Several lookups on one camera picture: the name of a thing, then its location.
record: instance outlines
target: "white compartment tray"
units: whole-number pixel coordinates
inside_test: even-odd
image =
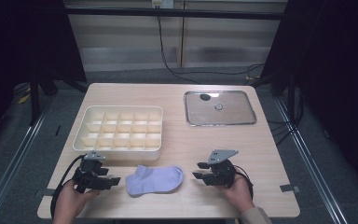
[[[108,160],[154,161],[159,158],[162,108],[95,105],[86,109],[74,150],[96,150]]]

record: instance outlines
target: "metal bracket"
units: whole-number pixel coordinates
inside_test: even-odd
[[[105,156],[98,154],[95,150],[88,152],[86,156],[84,156],[84,160],[86,161],[104,161],[105,159]]]
[[[215,149],[212,151],[207,164],[212,165],[212,164],[220,163],[236,154],[238,154],[238,150]]]
[[[43,198],[44,196],[53,196],[55,189],[39,189],[34,193],[36,198]]]
[[[280,186],[282,192],[292,191],[293,193],[299,193],[300,188],[298,186],[288,185],[281,185]]]

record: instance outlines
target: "aluminum rail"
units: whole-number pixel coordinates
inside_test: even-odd
[[[325,182],[324,177],[321,171],[319,170],[315,160],[312,158],[312,155],[310,154],[310,150],[305,144],[304,139],[302,138],[298,128],[296,128],[290,122],[286,105],[284,104],[282,99],[276,100],[276,104],[281,112],[284,121],[287,123],[289,131],[292,132],[291,135],[293,137],[293,140],[295,141],[298,152],[300,153],[303,161],[305,162],[305,165],[307,166],[308,171],[310,172],[310,176],[313,182],[315,183],[316,188],[318,189],[324,201],[324,204],[328,212],[330,213],[331,218],[336,224],[347,224],[348,221],[345,218],[343,212],[341,211],[341,208],[339,206],[336,197],[333,195],[332,191],[327,186],[327,183]]]
[[[45,119],[46,111],[49,109],[52,100],[53,97],[48,98],[46,106],[42,111],[42,113],[40,114],[39,119],[35,122],[33,126],[29,127],[27,134],[22,139],[22,142],[16,151],[16,154],[14,155],[5,173],[0,179],[0,207],[4,199],[6,198],[11,185],[13,184],[14,179],[17,176],[17,173],[21,168],[22,162],[24,161],[31,147],[31,144],[34,141],[34,138],[36,137],[40,127],[42,126],[43,120]]]

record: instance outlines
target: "wire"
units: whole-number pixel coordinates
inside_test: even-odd
[[[284,127],[284,126],[286,126],[286,125],[287,125],[286,123],[281,124],[280,126],[278,126],[278,127],[276,127],[276,128],[271,129],[271,132],[277,131],[277,130],[279,130],[279,129],[283,128],[283,127]]]
[[[53,198],[51,199],[51,204],[50,204],[50,213],[51,213],[52,218],[54,218],[54,212],[55,212],[55,207],[56,207],[58,197],[60,196],[60,193],[61,193],[61,190],[62,190],[63,186],[66,184],[66,182],[65,182],[65,184],[63,184],[63,181],[65,180],[65,178],[68,175],[69,171],[74,166],[75,162],[77,162],[80,159],[83,159],[84,157],[85,157],[85,155],[78,156],[71,162],[71,164],[68,166],[68,168],[66,169],[65,173],[63,174],[63,176],[61,178],[61,181],[58,184],[56,190],[54,191]]]
[[[160,44],[160,51],[161,51],[161,58],[162,61],[164,63],[164,66],[168,69],[168,71],[170,71],[170,73],[177,77],[177,78],[181,78],[183,80],[187,80],[190,82],[194,82],[196,84],[201,84],[198,81],[189,79],[189,78],[185,78],[185,77],[180,77],[178,75],[189,75],[189,74],[217,74],[217,75],[226,75],[226,76],[237,76],[237,75],[243,75],[243,74],[248,74],[248,78],[247,81],[243,84],[246,85],[247,82],[249,81],[249,79],[251,78],[250,72],[255,70],[257,67],[264,65],[263,63],[256,63],[256,64],[252,64],[250,65],[246,71],[241,71],[241,72],[236,72],[236,73],[224,73],[224,72],[207,72],[207,71],[199,71],[199,72],[177,72],[177,71],[173,71],[167,64],[167,59],[165,57],[165,52],[164,52],[164,45],[162,42],[162,31],[161,31],[161,18],[158,17],[158,32],[159,32],[159,44]]]
[[[275,120],[267,120],[268,123],[275,123],[275,124],[286,124],[286,121],[275,121]]]
[[[324,8],[325,4],[326,4],[327,1],[324,1],[323,2],[323,5],[321,7],[321,9]],[[314,38],[314,35],[315,35],[315,30],[316,30],[316,27],[317,27],[317,24],[318,24],[318,21],[319,19],[321,18],[321,15],[322,15],[322,10],[319,11],[319,14],[317,16],[317,19],[316,19],[316,22],[313,23],[312,25],[312,28],[310,30],[310,35],[309,35],[309,38],[307,40],[307,43],[306,43],[306,46],[305,46],[305,49],[303,50],[301,56],[300,56],[300,60],[297,60],[298,63],[295,64],[294,66],[297,66],[299,67],[300,63],[304,61],[304,58],[305,58],[305,55],[306,55],[306,52],[308,50],[308,48],[310,47],[310,41],[312,40],[312,38]],[[279,145],[290,133],[292,133],[294,130],[297,129],[302,117],[303,117],[303,114],[304,114],[304,95],[300,89],[300,100],[298,102],[298,107],[297,107],[297,115],[298,117],[295,118],[294,120],[294,129],[291,130],[286,136],[283,137],[283,139],[281,139],[278,143],[276,143],[276,146]]]
[[[251,193],[251,197],[253,199],[253,196],[254,196],[254,192],[253,192],[253,186],[254,184],[252,184],[252,181],[251,179],[249,178],[248,174],[246,174],[246,172],[238,165],[232,165],[234,166],[235,168],[239,168],[240,170],[242,170],[242,173],[241,172],[235,172],[235,174],[237,175],[241,175],[243,178],[245,178],[246,180],[246,183],[248,183],[248,187],[249,187],[249,192]]]
[[[275,145],[278,146],[281,142],[283,142],[284,139],[287,138],[287,136],[289,136],[289,134],[293,133],[295,130],[297,130],[299,124],[300,124],[300,121],[302,120],[302,117],[304,115],[304,94],[303,92],[301,91],[300,94],[299,94],[300,98],[299,98],[299,101],[298,101],[298,105],[297,105],[297,110],[296,110],[296,118],[294,120],[294,124],[293,124],[293,129],[289,131],[289,133],[287,133],[281,140],[279,140]]]

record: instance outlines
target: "wooden table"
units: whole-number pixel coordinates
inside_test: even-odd
[[[191,127],[186,123],[186,91],[245,91],[255,111],[254,125]],[[254,183],[254,202],[270,217],[296,217],[299,208],[292,191],[283,193],[289,184],[281,157],[274,144],[255,89],[245,86],[161,85],[161,84],[92,84],[48,184],[55,189],[71,161],[79,155],[73,150],[77,130],[85,110],[91,105],[157,105],[163,109],[161,156],[157,161],[104,161],[109,174],[122,177],[120,183],[87,203],[79,217],[91,218],[234,218],[239,214],[214,187],[205,186],[192,172],[197,163],[207,161],[213,149],[237,149],[230,160],[242,167]],[[125,177],[138,164],[150,167],[178,165],[185,174],[183,184],[169,194],[145,194],[132,198],[125,187]],[[45,196],[37,214],[50,218],[51,197]]]

